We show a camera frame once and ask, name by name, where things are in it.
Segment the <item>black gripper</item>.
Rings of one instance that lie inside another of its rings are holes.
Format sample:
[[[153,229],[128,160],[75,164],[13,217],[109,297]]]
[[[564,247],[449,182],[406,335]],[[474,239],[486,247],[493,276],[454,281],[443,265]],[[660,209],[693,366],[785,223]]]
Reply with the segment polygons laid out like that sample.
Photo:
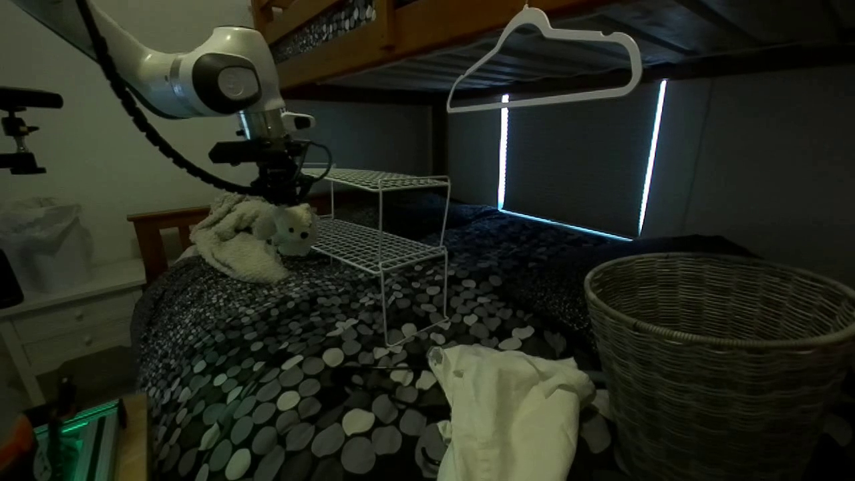
[[[319,176],[306,172],[308,156],[320,150],[331,156],[326,144],[296,141],[296,140],[244,140],[244,141],[216,141],[210,150],[215,164],[255,164],[258,178],[248,192],[266,200],[308,200],[310,189],[330,176],[331,165],[323,165]]]

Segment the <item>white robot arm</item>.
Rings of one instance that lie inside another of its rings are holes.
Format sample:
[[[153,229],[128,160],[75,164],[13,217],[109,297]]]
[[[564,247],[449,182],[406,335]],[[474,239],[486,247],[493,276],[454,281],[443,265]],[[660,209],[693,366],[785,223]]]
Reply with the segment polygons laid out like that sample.
[[[88,57],[144,140],[197,182],[276,207],[306,204],[319,185],[319,176],[306,173],[310,141],[296,140],[316,117],[287,108],[274,52],[260,29],[224,23],[191,52],[159,52],[93,0],[10,2]],[[210,157],[255,164],[258,178],[236,185],[196,165],[169,144],[144,109],[169,121],[236,116],[240,140],[215,144]]]

